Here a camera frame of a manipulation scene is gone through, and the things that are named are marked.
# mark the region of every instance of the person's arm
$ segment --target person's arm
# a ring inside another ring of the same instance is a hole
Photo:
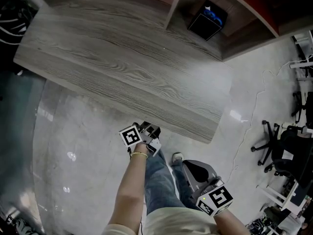
[[[244,224],[227,209],[214,216],[214,220],[222,235],[250,235]]]
[[[149,153],[147,145],[143,143],[137,144],[134,151]],[[118,188],[114,212],[109,221],[109,224],[124,225],[136,234],[139,231],[143,210],[146,160],[142,154],[132,156]]]

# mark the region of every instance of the gold bracelet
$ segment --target gold bracelet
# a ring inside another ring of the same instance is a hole
[[[134,154],[140,154],[140,155],[145,156],[145,157],[146,157],[146,159],[148,158],[148,155],[147,155],[147,154],[145,154],[145,153],[143,153],[143,152],[135,151],[135,152],[131,153],[131,157],[132,157]]]

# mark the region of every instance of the hand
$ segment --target hand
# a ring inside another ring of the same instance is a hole
[[[149,154],[149,150],[147,148],[147,144],[146,143],[138,143],[135,146],[134,152],[142,152],[144,154]]]

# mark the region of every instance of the blue jeans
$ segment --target blue jeans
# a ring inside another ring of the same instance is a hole
[[[187,207],[199,210],[190,200],[192,191],[182,172],[182,161],[176,161],[172,168],[180,200],[175,194],[172,174],[162,152],[159,151],[155,157],[150,156],[147,159],[145,176],[147,215],[163,207]]]

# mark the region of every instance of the white shoe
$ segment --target white shoe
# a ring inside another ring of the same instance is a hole
[[[178,160],[181,160],[181,161],[184,161],[184,155],[180,152],[178,153],[174,153],[173,156],[172,156],[172,161],[173,163],[175,163],[175,161],[178,161]]]

